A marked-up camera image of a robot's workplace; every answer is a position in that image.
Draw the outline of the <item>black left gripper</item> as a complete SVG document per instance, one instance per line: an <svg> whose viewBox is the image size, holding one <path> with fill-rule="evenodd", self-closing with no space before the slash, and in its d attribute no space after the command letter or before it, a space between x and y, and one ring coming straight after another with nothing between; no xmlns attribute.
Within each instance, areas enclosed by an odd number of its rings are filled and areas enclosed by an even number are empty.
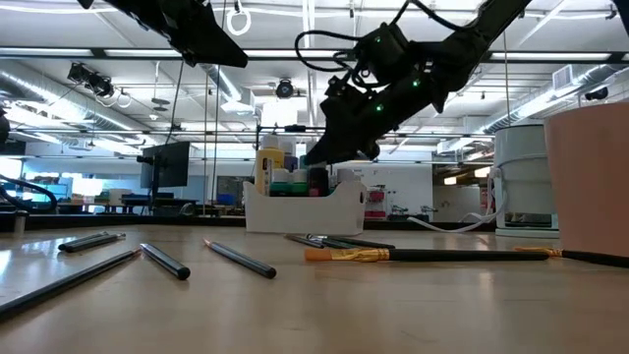
<svg viewBox="0 0 629 354"><path fill-rule="evenodd" d="M245 68L249 57L216 23L198 0L159 0L164 35L191 67L217 64Z"/></svg>

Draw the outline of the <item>large purple paint bottle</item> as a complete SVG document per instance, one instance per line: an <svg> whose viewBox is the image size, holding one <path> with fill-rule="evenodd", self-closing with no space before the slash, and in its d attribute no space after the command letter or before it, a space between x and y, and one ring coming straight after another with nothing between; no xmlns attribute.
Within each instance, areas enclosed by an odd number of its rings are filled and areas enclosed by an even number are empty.
<svg viewBox="0 0 629 354"><path fill-rule="evenodd" d="M296 155L296 140L292 137L285 138L282 142L284 151L284 168L289 172L299 168L299 158Z"/></svg>

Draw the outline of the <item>green paint bottle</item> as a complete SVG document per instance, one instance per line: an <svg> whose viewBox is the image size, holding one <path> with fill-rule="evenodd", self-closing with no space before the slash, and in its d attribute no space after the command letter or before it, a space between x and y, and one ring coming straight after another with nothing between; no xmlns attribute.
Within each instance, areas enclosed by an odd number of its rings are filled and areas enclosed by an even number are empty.
<svg viewBox="0 0 629 354"><path fill-rule="evenodd" d="M306 197L309 194L308 171L306 169L296 169L291 173L291 196Z"/></svg>

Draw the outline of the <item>large yellow paint bottle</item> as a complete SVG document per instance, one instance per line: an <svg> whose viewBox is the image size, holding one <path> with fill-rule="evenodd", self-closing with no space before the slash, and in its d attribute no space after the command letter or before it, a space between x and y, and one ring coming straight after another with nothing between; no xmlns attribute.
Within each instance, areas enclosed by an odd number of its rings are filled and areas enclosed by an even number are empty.
<svg viewBox="0 0 629 354"><path fill-rule="evenodd" d="M284 151L280 148L277 135L267 134L261 138L260 148L256 152L255 186L261 195L268 195L274 169L281 169Z"/></svg>

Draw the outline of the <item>small teal paint bottle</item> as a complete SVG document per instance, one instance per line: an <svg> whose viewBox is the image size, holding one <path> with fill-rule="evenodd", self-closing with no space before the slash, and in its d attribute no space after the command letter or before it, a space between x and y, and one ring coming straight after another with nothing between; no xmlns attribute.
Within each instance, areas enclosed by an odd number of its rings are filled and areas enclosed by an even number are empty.
<svg viewBox="0 0 629 354"><path fill-rule="evenodd" d="M271 175L269 195L286 197L291 192L291 173L284 168L274 169Z"/></svg>

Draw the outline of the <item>thin black paintbrush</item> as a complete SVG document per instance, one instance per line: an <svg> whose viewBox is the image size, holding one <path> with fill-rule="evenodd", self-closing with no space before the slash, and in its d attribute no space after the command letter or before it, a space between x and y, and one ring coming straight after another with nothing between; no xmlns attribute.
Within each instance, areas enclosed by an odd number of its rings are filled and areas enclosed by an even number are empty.
<svg viewBox="0 0 629 354"><path fill-rule="evenodd" d="M121 253L0 305L0 323L12 319L116 266L134 259L140 251L140 249L136 249Z"/></svg>
<svg viewBox="0 0 629 354"><path fill-rule="evenodd" d="M297 235L288 234L288 235L285 235L284 238L289 241L297 242L297 243L300 243L300 244L303 244L312 248L323 249L325 247L321 242L308 239L306 237L297 236Z"/></svg>
<svg viewBox="0 0 629 354"><path fill-rule="evenodd" d="M323 246L333 248L333 249L359 249L359 246L345 243L342 241L338 241L335 239L330 239L330 238L319 238L318 241Z"/></svg>
<svg viewBox="0 0 629 354"><path fill-rule="evenodd" d="M75 244L81 243L83 241L89 241L89 240L92 240L92 239L95 239L95 238L98 238L98 237L101 237L101 236L107 236L107 235L108 235L108 232L103 231L103 232L99 232L99 233L96 233L96 234L93 234L93 235L85 236L83 238L78 238L78 239L75 239L73 241L60 244L58 246L58 250L59 251L65 251L68 247L74 246Z"/></svg>
<svg viewBox="0 0 629 354"><path fill-rule="evenodd" d="M346 244L357 246L357 247L396 249L396 247L391 244L365 241L365 240L356 239L356 238L347 238L347 237L339 237L339 236L322 236L322 235L314 235L314 234L307 234L306 238L312 239L312 240L317 239L319 241L324 240L324 239L332 240L332 241L346 243Z"/></svg>
<svg viewBox="0 0 629 354"><path fill-rule="evenodd" d="M126 235L124 233L119 234L108 234L107 236L101 236L89 241L83 241L81 243L75 244L74 246L68 247L65 251L66 253L76 253L79 251L91 249L97 246L114 243L124 239Z"/></svg>

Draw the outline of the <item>black paintbrush orange ferrule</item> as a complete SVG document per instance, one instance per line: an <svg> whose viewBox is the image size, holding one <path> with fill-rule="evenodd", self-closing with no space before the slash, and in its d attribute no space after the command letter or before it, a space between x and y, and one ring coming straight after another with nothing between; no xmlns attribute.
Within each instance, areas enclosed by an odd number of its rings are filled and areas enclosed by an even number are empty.
<svg viewBox="0 0 629 354"><path fill-rule="evenodd" d="M265 278L272 279L276 276L276 269L270 265L267 265L261 261L255 260L223 244L212 242L206 239L204 239L203 242L207 246L207 248L213 251L214 253L217 253L220 256L240 266L244 266L247 269L254 271L255 273Z"/></svg>

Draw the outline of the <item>black paintbrush silver ferrule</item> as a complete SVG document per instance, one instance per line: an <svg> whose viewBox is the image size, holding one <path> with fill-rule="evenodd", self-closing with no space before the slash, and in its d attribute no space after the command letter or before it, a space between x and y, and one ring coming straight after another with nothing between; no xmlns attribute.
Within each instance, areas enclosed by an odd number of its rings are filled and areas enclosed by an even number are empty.
<svg viewBox="0 0 629 354"><path fill-rule="evenodd" d="M141 249L145 255L174 275L178 280L187 280L190 277L191 270L187 266L181 264L155 246L142 243Z"/></svg>

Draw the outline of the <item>peach plastic cup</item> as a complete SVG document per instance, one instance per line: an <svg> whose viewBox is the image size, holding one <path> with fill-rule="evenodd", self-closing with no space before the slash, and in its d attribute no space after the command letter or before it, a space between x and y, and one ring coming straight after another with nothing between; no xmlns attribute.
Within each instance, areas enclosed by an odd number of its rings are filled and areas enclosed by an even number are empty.
<svg viewBox="0 0 629 354"><path fill-rule="evenodd" d="M558 113L544 135L562 246L629 258L629 102Z"/></svg>

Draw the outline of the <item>white plastic bin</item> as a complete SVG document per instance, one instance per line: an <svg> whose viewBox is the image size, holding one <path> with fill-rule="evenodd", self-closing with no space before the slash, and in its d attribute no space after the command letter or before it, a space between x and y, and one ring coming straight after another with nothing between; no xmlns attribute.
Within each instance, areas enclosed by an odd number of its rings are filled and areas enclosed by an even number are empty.
<svg viewBox="0 0 629 354"><path fill-rule="evenodd" d="M246 229L254 233L355 236L363 232L367 188L342 182L327 197L269 197L244 182Z"/></svg>

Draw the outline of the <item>black overhead light bar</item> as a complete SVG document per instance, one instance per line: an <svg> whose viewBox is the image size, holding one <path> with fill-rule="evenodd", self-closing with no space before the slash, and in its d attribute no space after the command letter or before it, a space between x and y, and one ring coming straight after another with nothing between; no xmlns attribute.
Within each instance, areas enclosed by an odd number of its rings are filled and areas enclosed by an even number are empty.
<svg viewBox="0 0 629 354"><path fill-rule="evenodd" d="M246 49L251 61L298 60L294 49ZM41 59L102 59L102 60L177 60L181 55L173 49L156 48L81 48L81 47L26 47L0 46L0 58ZM483 63L507 60L517 64L579 63L629 64L629 52L577 52L577 51L489 51Z"/></svg>

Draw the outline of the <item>black monitor on stand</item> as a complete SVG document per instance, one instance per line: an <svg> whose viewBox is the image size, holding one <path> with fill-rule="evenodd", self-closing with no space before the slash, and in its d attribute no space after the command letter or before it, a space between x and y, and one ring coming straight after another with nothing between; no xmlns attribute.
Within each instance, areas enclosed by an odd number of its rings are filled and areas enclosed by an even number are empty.
<svg viewBox="0 0 629 354"><path fill-rule="evenodd" d="M190 162L189 142L145 148L136 162L141 165L141 187L148 189L148 207L154 211L160 187L186 187Z"/></svg>

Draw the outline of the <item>white cylindrical desk device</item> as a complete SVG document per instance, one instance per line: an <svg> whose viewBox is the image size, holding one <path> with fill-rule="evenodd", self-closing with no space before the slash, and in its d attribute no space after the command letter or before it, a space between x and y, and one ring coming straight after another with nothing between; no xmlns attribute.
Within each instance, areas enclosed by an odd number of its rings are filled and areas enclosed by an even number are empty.
<svg viewBox="0 0 629 354"><path fill-rule="evenodd" d="M497 235L559 237L544 126L518 125L495 132L492 182Z"/></svg>

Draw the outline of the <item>white ceiling vent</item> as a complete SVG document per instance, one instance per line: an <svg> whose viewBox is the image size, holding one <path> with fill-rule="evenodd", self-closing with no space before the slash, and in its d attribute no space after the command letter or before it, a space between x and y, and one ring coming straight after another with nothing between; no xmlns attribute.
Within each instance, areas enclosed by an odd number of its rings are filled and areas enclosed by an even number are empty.
<svg viewBox="0 0 629 354"><path fill-rule="evenodd" d="M552 87L555 91L572 86L573 66L566 65L552 74Z"/></svg>

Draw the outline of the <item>silver ventilation duct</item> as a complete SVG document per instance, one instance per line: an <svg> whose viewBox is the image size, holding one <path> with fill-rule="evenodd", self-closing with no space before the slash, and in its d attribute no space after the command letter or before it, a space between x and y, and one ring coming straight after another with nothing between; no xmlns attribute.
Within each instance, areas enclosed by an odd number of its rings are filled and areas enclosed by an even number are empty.
<svg viewBox="0 0 629 354"><path fill-rule="evenodd" d="M127 131L149 127L99 103L92 93L67 88L26 66L0 62L0 99L34 103L37 108L68 120L97 118Z"/></svg>
<svg viewBox="0 0 629 354"><path fill-rule="evenodd" d="M256 98L250 89L233 83L219 65L200 64L200 68L214 84L223 111L237 115L253 115L256 112Z"/></svg>
<svg viewBox="0 0 629 354"><path fill-rule="evenodd" d="M534 116L575 95L600 89L629 70L629 64L569 64L573 66L573 82L568 88L555 91L551 83L534 90L514 102L502 112L495 113L476 128L474 133L492 134L495 131Z"/></svg>

